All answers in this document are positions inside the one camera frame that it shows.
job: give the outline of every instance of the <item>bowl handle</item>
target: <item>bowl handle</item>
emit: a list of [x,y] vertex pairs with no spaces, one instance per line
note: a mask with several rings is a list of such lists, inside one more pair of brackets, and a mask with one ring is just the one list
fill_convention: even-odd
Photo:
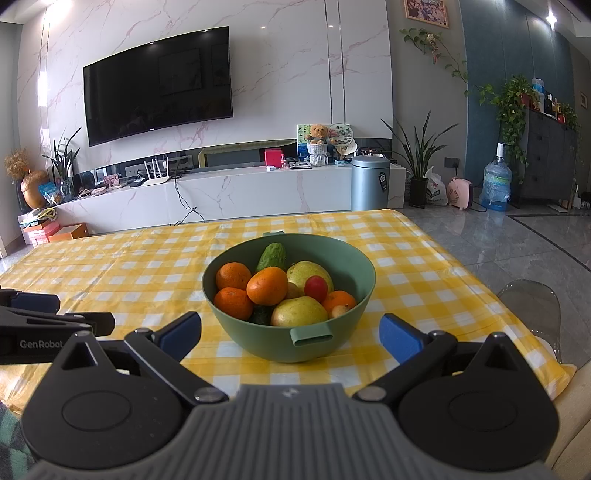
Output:
[[311,343],[328,342],[332,340],[332,332],[326,322],[314,323],[295,327],[290,330],[291,341],[294,346],[304,346]]

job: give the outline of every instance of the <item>trash can label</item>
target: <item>trash can label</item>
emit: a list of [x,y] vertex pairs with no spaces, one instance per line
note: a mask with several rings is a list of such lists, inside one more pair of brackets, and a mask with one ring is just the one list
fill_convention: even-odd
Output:
[[382,192],[388,190],[388,181],[386,180],[386,174],[381,171],[378,175],[379,184],[382,186]]

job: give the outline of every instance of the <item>green bowl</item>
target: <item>green bowl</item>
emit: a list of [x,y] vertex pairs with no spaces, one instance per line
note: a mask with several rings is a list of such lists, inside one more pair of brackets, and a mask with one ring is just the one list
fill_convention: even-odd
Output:
[[[335,290],[350,293],[357,305],[335,319],[301,327],[257,325],[219,310],[213,304],[217,271],[228,262],[241,262],[254,272],[263,250],[273,242],[285,246],[288,265],[309,260],[324,267]],[[343,345],[359,323],[374,287],[374,266],[358,249],[328,236],[304,233],[265,234],[236,245],[218,255],[203,274],[203,292],[209,306],[232,340],[253,355],[282,363],[305,362],[328,355]]]

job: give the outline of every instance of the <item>gray trash can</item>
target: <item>gray trash can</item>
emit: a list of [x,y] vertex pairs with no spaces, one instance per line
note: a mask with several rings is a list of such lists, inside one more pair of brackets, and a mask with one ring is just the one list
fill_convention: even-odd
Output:
[[388,208],[390,161],[382,157],[353,157],[351,161],[351,210]]

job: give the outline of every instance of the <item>power outlet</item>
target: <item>power outlet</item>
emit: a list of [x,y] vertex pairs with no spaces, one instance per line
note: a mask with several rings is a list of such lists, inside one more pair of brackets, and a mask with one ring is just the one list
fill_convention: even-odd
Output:
[[443,166],[445,168],[459,168],[460,167],[460,159],[453,158],[453,157],[445,157]]

